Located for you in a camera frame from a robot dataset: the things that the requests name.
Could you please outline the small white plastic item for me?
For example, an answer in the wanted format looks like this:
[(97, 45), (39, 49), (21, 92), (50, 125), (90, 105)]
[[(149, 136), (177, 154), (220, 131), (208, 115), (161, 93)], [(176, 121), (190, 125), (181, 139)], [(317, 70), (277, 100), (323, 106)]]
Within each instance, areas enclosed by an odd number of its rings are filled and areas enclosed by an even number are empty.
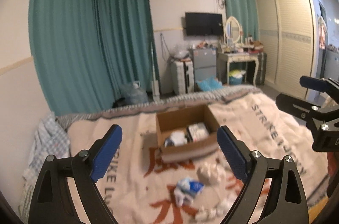
[(195, 221), (196, 222), (206, 222), (212, 221), (217, 217), (217, 210), (215, 208), (206, 209), (201, 207), (195, 214)]

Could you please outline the white and green plush toy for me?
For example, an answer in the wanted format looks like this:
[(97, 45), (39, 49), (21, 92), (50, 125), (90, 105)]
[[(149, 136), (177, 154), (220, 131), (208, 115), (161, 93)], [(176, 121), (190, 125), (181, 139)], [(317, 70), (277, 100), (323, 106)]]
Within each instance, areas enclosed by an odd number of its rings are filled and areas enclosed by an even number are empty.
[(192, 192), (184, 191), (180, 187), (176, 186), (174, 189), (175, 204), (177, 207), (183, 205), (192, 205), (194, 203), (195, 195)]

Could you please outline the white standing pole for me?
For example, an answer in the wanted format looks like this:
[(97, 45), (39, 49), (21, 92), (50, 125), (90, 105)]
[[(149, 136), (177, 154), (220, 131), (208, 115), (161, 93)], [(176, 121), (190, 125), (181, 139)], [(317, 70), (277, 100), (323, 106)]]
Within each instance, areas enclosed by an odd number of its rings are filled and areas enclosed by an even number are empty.
[(158, 80), (156, 78), (153, 42), (151, 42), (151, 61), (152, 61), (152, 97), (155, 102), (159, 102), (160, 92), (158, 87)]

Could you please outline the teal laundry basket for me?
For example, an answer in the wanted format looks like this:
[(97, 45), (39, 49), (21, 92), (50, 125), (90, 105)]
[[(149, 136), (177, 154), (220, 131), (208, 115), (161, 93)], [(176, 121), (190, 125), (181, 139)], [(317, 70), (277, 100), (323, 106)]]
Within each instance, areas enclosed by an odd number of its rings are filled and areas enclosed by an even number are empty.
[(244, 70), (232, 70), (229, 74), (229, 84), (230, 85), (240, 85), (242, 84), (242, 80), (244, 77), (245, 71)]

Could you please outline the brown cardboard box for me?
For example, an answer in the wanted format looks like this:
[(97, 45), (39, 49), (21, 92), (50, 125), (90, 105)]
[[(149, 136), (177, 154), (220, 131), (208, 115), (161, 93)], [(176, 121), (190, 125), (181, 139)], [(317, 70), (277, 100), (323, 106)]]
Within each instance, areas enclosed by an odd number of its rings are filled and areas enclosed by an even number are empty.
[[(209, 137), (192, 142), (187, 127), (191, 124), (205, 123)], [(156, 115), (157, 143), (164, 163), (177, 163), (209, 155), (218, 149), (217, 130), (219, 122), (208, 105), (196, 105)], [(184, 132), (188, 143), (181, 146), (165, 147), (164, 141), (173, 132)]]

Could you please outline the teal curtain by wardrobe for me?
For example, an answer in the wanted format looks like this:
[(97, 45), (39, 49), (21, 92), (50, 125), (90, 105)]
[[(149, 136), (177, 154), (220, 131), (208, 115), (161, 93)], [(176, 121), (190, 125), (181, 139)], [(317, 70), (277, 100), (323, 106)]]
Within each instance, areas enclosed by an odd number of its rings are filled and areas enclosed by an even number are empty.
[(258, 38), (258, 16), (256, 0), (225, 0), (226, 16), (235, 17), (242, 25), (244, 38)]

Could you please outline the white sock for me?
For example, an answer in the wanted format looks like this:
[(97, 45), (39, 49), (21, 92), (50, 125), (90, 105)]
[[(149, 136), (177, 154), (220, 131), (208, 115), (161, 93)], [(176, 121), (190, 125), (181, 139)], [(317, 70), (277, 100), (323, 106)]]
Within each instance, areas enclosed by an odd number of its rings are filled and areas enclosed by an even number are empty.
[(167, 137), (164, 141), (164, 146), (165, 147), (171, 147), (171, 146), (181, 146), (181, 145), (186, 145), (188, 143), (188, 138), (185, 135), (184, 132), (173, 132), (170, 134), (169, 137)]

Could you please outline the white oval vanity mirror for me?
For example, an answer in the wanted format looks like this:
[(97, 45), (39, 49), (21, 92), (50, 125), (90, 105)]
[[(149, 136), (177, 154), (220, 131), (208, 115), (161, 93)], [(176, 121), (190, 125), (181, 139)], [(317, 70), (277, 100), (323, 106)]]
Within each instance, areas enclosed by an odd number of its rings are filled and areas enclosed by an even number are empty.
[(224, 24), (226, 44), (232, 46), (241, 40), (242, 26), (234, 16), (227, 18)]

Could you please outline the clear plastic bag on suitcase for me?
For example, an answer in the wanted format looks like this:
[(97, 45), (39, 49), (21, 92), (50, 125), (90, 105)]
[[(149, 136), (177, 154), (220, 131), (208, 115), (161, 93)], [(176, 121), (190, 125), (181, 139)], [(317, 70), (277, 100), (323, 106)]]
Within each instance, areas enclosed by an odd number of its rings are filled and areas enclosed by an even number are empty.
[(186, 44), (176, 44), (174, 46), (174, 58), (185, 59), (189, 57), (190, 57), (190, 52)]

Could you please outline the blue tissue pack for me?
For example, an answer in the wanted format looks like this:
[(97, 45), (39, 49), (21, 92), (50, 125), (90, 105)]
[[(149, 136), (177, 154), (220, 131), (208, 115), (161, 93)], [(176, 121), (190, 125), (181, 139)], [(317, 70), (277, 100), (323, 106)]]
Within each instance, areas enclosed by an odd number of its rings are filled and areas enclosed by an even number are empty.
[(185, 194), (196, 198), (204, 189), (205, 185), (193, 178), (183, 178), (179, 180), (176, 186)]

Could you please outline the white suitcase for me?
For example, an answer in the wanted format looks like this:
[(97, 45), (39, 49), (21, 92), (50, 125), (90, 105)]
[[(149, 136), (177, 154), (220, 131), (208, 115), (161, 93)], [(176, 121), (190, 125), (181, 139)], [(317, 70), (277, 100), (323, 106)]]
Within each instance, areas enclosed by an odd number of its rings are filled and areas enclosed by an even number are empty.
[(194, 93), (194, 67), (191, 61), (174, 61), (170, 65), (176, 95)]

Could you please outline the white lace cloth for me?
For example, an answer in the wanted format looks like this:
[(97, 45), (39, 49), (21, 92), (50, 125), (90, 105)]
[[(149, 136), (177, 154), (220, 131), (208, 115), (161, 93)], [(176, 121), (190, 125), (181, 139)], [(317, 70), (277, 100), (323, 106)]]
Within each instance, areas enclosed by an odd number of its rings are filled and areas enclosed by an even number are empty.
[(203, 163), (197, 170), (199, 180), (208, 186), (217, 186), (227, 182), (227, 173), (220, 164)]

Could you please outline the white tissue paper pack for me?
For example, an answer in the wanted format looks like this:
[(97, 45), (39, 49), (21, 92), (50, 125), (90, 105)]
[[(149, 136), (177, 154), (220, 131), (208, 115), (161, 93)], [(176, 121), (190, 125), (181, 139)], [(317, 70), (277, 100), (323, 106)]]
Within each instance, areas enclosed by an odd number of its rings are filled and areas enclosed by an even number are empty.
[(209, 137), (205, 123), (191, 124), (187, 127), (189, 138), (192, 142), (201, 141)]

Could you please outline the large teal curtain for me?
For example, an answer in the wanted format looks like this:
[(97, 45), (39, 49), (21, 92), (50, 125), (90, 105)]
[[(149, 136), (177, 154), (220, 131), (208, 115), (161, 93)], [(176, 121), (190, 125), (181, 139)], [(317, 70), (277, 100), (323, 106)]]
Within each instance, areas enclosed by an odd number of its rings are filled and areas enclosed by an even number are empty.
[(30, 0), (29, 42), (41, 89), (56, 115), (110, 109), (121, 86), (152, 90), (149, 0)]

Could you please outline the cream blanket with red characters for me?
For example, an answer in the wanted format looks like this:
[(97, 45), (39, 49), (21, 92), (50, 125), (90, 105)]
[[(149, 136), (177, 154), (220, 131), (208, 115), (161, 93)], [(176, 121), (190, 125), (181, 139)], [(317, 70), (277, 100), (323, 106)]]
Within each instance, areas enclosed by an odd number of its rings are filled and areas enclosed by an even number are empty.
[(19, 216), (29, 221), (29, 209), (45, 157), (75, 155), (89, 148), (113, 124), (122, 128), (122, 143), (97, 187), (120, 223), (190, 223), (200, 207), (222, 202), (228, 209), (240, 193), (237, 179), (222, 157), (216, 138), (179, 148), (165, 148), (164, 123), (182, 128), (175, 112), (191, 109), (196, 122), (211, 116), (214, 125), (227, 125), (250, 149), (280, 159), (290, 155), (300, 173), (307, 204), (316, 205), (329, 181), (326, 155), (312, 150), (310, 131), (274, 100), (252, 86), (233, 86), (186, 94), (160, 102), (125, 106), (93, 114), (44, 117), (35, 131), (24, 171)]

